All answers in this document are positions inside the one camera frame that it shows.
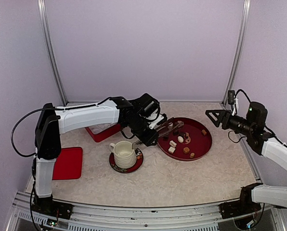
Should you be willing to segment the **white rectangular chocolate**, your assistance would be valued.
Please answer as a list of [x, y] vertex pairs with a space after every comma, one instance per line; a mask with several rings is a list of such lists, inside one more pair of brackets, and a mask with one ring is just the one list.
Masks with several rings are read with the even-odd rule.
[[175, 147], [177, 146], [177, 143], [174, 142], [174, 141], [170, 141], [170, 146], [173, 147], [173, 148], [175, 148]]

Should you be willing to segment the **metal serving tongs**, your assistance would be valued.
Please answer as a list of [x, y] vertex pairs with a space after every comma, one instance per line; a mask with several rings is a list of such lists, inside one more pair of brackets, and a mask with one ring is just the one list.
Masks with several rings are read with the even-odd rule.
[[171, 132], [177, 131], [184, 126], [184, 123], [181, 120], [175, 121], [175, 118], [170, 118], [168, 121], [164, 122], [157, 128], [154, 128], [158, 132], [158, 139], [165, 136], [169, 136]]

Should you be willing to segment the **white square chocolate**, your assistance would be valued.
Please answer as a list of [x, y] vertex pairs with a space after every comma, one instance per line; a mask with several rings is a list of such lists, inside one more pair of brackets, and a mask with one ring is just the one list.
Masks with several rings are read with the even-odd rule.
[[168, 152], [171, 153], [171, 154], [173, 154], [173, 153], [175, 152], [175, 148], [174, 148], [174, 147], [170, 147], [170, 148], [168, 149]]

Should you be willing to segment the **round dark red tray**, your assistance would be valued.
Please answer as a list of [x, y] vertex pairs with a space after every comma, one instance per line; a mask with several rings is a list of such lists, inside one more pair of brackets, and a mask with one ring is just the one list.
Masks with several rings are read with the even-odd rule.
[[[200, 122], [186, 117], [175, 117], [175, 121], [181, 120], [184, 126], [180, 128], [178, 135], [173, 135], [173, 132], [169, 134], [169, 139], [164, 141], [163, 138], [158, 139], [158, 146], [169, 157], [179, 161], [195, 161], [206, 155], [212, 146], [212, 136], [209, 130]], [[204, 136], [202, 130], [205, 130], [207, 134]], [[178, 137], [183, 137], [183, 142], [178, 141]], [[168, 152], [170, 141], [177, 143], [175, 152], [173, 154]], [[183, 148], [188, 147], [190, 152], [188, 154], [183, 153]], [[194, 158], [190, 158], [190, 154], [194, 153]]]

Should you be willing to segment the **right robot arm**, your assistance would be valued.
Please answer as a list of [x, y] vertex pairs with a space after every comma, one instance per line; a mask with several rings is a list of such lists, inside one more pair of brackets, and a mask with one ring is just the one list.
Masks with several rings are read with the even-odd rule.
[[[278, 140], [272, 132], [265, 131], [267, 109], [258, 102], [250, 102], [246, 118], [232, 115], [229, 110], [207, 110], [206, 116], [222, 129], [231, 129], [247, 138], [249, 147], [258, 155], [277, 163], [287, 171], [287, 145]], [[252, 184], [241, 189], [236, 210], [247, 213], [254, 204], [270, 204], [287, 208], [287, 187]]]

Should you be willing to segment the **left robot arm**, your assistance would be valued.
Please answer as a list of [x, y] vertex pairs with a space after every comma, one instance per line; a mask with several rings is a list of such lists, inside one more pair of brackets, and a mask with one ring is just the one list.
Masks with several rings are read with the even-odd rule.
[[45, 104], [35, 129], [34, 189], [39, 208], [46, 214], [52, 214], [57, 209], [52, 199], [52, 176], [54, 164], [62, 149], [62, 134], [94, 125], [120, 124], [129, 127], [132, 134], [149, 147], [158, 140], [155, 127], [164, 118], [158, 100], [147, 93], [133, 100], [122, 96], [108, 97], [98, 103], [71, 107]]

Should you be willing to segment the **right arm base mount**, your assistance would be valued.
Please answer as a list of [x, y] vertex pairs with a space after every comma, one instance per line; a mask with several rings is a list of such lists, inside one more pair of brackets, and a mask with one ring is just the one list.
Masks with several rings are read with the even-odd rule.
[[219, 205], [222, 219], [234, 218], [242, 215], [247, 215], [261, 210], [261, 205], [251, 202], [250, 204], [244, 204], [239, 200], [232, 202], [224, 202]]

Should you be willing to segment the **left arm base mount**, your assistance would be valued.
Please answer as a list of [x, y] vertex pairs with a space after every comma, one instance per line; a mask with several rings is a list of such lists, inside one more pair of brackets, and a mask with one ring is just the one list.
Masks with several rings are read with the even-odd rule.
[[70, 220], [73, 205], [58, 201], [52, 201], [42, 205], [34, 203], [32, 205], [32, 210], [43, 215]]

